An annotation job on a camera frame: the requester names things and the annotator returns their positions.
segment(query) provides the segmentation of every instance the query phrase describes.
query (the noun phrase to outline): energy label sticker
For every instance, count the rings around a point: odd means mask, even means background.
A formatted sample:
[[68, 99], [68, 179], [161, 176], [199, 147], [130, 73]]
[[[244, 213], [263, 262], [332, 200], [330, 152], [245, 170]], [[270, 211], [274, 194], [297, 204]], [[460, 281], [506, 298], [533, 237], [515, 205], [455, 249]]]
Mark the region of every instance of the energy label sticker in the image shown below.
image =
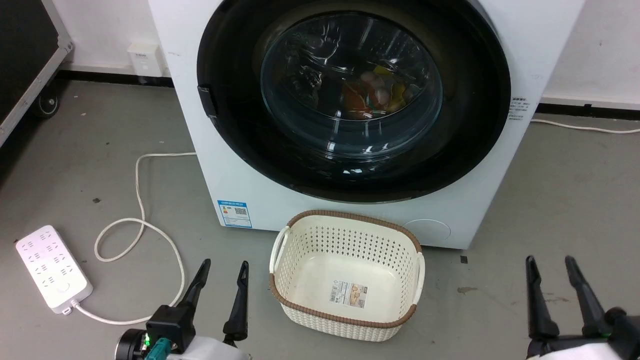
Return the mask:
[[253, 227], [249, 217], [249, 209], [246, 207], [245, 202], [218, 200], [218, 206], [220, 207], [220, 213], [222, 213], [222, 219], [225, 221], [225, 226]]

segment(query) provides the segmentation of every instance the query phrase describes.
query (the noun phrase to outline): concrete floor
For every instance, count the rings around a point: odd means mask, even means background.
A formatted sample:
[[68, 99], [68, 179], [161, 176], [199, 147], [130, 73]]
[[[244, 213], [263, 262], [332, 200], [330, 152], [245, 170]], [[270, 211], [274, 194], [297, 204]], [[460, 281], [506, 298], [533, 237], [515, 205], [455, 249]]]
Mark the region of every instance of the concrete floor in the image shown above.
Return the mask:
[[[624, 121], [557, 117], [628, 129]], [[527, 339], [524, 259], [534, 254], [551, 315], [579, 333], [580, 311], [563, 257], [578, 259], [603, 306], [640, 313], [640, 135], [607, 135], [533, 124], [470, 250], [426, 249], [418, 310], [384, 343], [322, 334], [291, 322], [268, 289], [274, 233], [222, 228], [195, 157], [146, 161], [142, 196], [148, 218], [176, 241], [191, 278], [212, 259], [200, 297], [198, 334], [222, 338], [242, 260], [250, 263], [249, 338], [254, 359], [521, 359]], [[0, 322], [3, 358], [112, 359], [127, 327], [74, 311], [47, 309], [13, 241], [45, 225], [60, 232], [94, 291], [85, 308], [114, 320], [150, 315], [169, 302], [179, 272], [168, 244], [146, 231], [116, 263], [93, 256], [102, 228], [138, 217], [136, 158], [192, 151], [175, 93], [168, 88], [71, 82], [58, 114], [24, 121], [0, 149]], [[138, 227], [114, 230], [101, 248], [114, 256]], [[460, 255], [468, 264], [460, 263]]]

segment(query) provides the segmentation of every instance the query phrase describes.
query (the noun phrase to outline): power strip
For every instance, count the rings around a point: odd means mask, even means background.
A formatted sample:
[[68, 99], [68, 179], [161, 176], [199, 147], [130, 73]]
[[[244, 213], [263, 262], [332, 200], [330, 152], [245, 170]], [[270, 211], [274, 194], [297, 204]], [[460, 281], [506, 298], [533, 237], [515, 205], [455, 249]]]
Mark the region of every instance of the power strip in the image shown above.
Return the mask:
[[53, 226], [43, 226], [25, 236], [15, 248], [54, 313], [70, 314], [72, 302], [82, 301], [93, 291]]

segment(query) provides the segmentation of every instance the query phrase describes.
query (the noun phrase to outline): washing machine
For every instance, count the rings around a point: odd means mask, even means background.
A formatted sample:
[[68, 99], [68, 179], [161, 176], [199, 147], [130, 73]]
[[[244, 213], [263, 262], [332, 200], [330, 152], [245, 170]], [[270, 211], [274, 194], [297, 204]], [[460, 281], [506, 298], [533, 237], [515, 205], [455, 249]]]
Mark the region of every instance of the washing machine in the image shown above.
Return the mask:
[[471, 244], [582, 5], [150, 0], [221, 225], [277, 231], [306, 210], [345, 211], [455, 249]]

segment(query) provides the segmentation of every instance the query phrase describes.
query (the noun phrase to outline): electrical cable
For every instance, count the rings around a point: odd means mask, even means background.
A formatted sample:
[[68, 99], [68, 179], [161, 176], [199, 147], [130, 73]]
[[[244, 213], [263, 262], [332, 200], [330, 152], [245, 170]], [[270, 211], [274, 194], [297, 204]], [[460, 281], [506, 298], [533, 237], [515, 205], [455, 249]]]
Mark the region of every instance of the electrical cable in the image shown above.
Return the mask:
[[609, 129], [600, 129], [599, 127], [573, 126], [573, 125], [561, 124], [559, 122], [553, 122], [553, 121], [549, 121], [549, 120], [539, 120], [539, 119], [532, 119], [531, 122], [539, 122], [539, 123], [542, 123], [542, 124], [549, 124], [549, 125], [555, 125], [555, 126], [560, 126], [560, 127], [566, 127], [567, 129], [598, 131], [600, 133], [607, 133], [607, 134], [634, 134], [634, 133], [640, 133], [640, 129], [609, 130]]
[[[184, 266], [182, 265], [182, 258], [180, 258], [180, 252], [178, 252], [178, 248], [175, 246], [175, 243], [173, 242], [173, 240], [164, 231], [158, 229], [153, 224], [148, 223], [146, 221], [146, 219], [145, 219], [145, 217], [146, 217], [145, 216], [145, 207], [142, 204], [142, 198], [140, 197], [140, 160], [142, 160], [144, 158], [165, 157], [165, 156], [167, 156], [167, 157], [192, 156], [192, 155], [195, 155], [195, 154], [196, 154], [195, 152], [176, 152], [176, 153], [169, 153], [169, 154], [145, 154], [145, 155], [140, 156], [138, 158], [138, 160], [136, 161], [136, 197], [138, 198], [138, 205], [140, 205], [140, 213], [141, 213], [140, 217], [141, 218], [121, 218], [120, 220], [116, 220], [116, 221], [110, 223], [109, 225], [107, 225], [107, 227], [105, 227], [100, 232], [98, 237], [95, 239], [95, 244], [93, 245], [93, 254], [95, 255], [95, 257], [98, 260], [102, 261], [102, 262], [109, 263], [109, 262], [112, 262], [112, 261], [116, 261], [117, 259], [120, 259], [121, 257], [125, 256], [129, 251], [131, 251], [131, 249], [133, 249], [134, 246], [136, 246], [136, 244], [138, 243], [138, 241], [142, 237], [142, 232], [145, 230], [145, 226], [155, 230], [158, 234], [160, 234], [171, 245], [171, 248], [173, 249], [173, 252], [175, 253], [175, 258], [178, 260], [178, 267], [180, 268], [180, 289], [178, 290], [178, 294], [176, 294], [175, 298], [173, 299], [173, 301], [171, 301], [169, 306], [174, 306], [174, 305], [176, 305], [176, 303], [178, 303], [178, 300], [180, 299], [180, 296], [182, 295], [182, 291], [184, 290], [184, 283], [185, 283]], [[123, 222], [137, 222], [137, 223], [139, 223], [140, 224], [140, 230], [138, 231], [138, 235], [136, 236], [135, 240], [133, 240], [131, 245], [129, 245], [129, 247], [127, 247], [119, 255], [116, 255], [113, 258], [103, 258], [98, 252], [98, 246], [100, 245], [100, 242], [102, 241], [102, 237], [113, 226], [115, 226], [117, 224], [121, 224]], [[95, 314], [90, 313], [89, 311], [84, 309], [82, 306], [80, 306], [80, 304], [75, 300], [72, 301], [72, 305], [73, 305], [73, 307], [78, 309], [78, 311], [80, 311], [82, 314], [85, 314], [86, 316], [89, 316], [90, 318], [92, 318], [94, 320], [97, 320], [99, 322], [108, 323], [110, 325], [132, 325], [132, 324], [135, 324], [135, 323], [146, 322], [147, 320], [149, 320], [151, 318], [151, 316], [146, 316], [144, 318], [140, 318], [140, 319], [136, 319], [136, 320], [129, 320], [129, 321], [107, 320], [105, 318], [101, 318], [101, 317], [99, 317], [99, 316], [97, 316]]]

